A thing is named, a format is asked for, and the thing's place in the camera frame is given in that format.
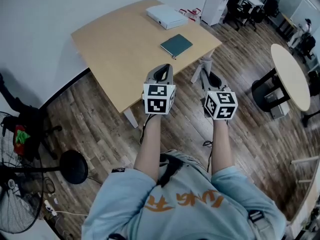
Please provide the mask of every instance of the power strip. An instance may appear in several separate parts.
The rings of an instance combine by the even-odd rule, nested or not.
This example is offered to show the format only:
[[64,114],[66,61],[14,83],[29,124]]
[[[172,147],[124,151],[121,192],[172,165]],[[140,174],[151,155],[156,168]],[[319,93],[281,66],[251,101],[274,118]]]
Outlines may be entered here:
[[52,205],[49,203],[48,200],[44,201],[45,208],[52,214],[52,216],[57,216],[58,213],[55,211],[55,209],[52,207]]

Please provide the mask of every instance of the oval table top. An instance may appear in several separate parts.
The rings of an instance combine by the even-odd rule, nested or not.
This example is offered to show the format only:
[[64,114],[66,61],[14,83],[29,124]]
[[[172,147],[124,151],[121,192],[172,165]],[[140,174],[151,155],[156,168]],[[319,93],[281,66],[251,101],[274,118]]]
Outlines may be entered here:
[[274,68],[286,92],[301,110],[310,107],[310,92],[307,79],[295,58],[279,44],[271,45]]

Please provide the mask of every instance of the green notebook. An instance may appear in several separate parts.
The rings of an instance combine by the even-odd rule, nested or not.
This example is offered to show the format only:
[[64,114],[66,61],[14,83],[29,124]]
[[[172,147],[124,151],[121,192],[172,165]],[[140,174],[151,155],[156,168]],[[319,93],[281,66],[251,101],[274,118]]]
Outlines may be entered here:
[[164,50],[176,58],[179,54],[183,53],[186,49],[192,46],[192,42],[185,39],[182,35],[177,34],[160,45]]

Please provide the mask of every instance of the person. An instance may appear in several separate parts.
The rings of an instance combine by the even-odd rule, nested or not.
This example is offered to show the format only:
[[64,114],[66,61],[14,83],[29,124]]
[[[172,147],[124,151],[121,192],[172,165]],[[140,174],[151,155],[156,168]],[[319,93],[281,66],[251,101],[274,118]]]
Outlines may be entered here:
[[290,49],[296,48],[304,34],[311,33],[311,20],[306,18],[305,24],[303,26],[299,24],[298,27],[297,32],[291,37],[290,41],[286,43]]
[[286,218],[235,167],[226,121],[213,121],[211,176],[194,157],[160,152],[161,118],[146,124],[133,169],[103,183],[82,239],[281,240]]

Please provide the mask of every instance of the round table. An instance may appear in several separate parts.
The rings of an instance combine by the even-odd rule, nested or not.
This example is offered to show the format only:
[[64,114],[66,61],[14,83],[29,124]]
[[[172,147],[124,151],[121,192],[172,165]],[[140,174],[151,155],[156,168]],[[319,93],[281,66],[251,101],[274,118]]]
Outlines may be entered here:
[[[266,112],[291,99],[301,110],[307,111],[310,107],[310,92],[306,77],[295,58],[281,45],[271,45],[271,56],[274,68],[260,80],[252,84],[251,91],[254,101]],[[270,88],[265,82],[273,78],[274,86]],[[265,96],[281,88],[283,97],[267,103]]]

